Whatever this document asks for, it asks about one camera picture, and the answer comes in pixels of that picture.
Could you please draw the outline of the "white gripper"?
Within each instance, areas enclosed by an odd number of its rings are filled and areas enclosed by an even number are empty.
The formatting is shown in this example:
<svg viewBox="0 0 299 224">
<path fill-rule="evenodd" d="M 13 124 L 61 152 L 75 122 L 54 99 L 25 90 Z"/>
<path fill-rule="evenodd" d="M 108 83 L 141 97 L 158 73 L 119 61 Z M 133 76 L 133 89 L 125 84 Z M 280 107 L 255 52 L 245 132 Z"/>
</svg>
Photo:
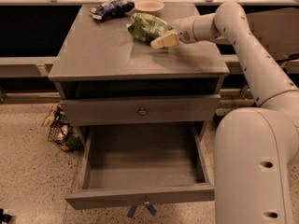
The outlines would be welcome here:
<svg viewBox="0 0 299 224">
<path fill-rule="evenodd" d="M 178 34 L 174 31 L 169 31 L 151 41 L 150 45 L 154 49 L 162 49 L 177 46 L 179 40 L 185 44 L 196 43 L 197 40 L 195 39 L 193 31 L 194 21 L 194 16 L 174 20 L 173 27 Z"/>
</svg>

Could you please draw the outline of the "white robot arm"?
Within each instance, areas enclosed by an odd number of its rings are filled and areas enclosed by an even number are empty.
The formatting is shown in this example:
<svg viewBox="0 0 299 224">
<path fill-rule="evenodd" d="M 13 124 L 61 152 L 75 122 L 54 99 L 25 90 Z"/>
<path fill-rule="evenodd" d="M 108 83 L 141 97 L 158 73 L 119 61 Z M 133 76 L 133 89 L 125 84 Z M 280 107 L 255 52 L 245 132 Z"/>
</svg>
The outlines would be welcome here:
<svg viewBox="0 0 299 224">
<path fill-rule="evenodd" d="M 299 89 L 264 49 L 236 2 L 173 22 L 155 49 L 215 41 L 233 47 L 255 105 L 220 122 L 214 141 L 217 224 L 294 224 L 288 167 L 299 162 Z"/>
</svg>

